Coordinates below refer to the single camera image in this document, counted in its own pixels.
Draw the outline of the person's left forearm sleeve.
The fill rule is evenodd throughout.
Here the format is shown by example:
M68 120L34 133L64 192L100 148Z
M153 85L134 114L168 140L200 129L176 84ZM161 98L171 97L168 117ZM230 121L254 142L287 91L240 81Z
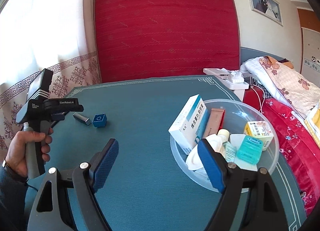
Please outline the person's left forearm sleeve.
M27 178L5 163L1 166L1 230L26 230Z

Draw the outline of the person's left hand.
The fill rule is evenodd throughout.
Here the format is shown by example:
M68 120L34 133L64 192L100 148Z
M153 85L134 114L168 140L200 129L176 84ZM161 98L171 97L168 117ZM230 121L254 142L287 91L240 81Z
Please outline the person's left hand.
M53 129L49 128L48 135L35 131L19 131L9 145L7 156L5 157L6 163L13 171L22 177L27 177L28 170L25 160L25 146L29 142L42 142L41 147L42 159L44 162L50 161L50 144L52 143L51 134Z

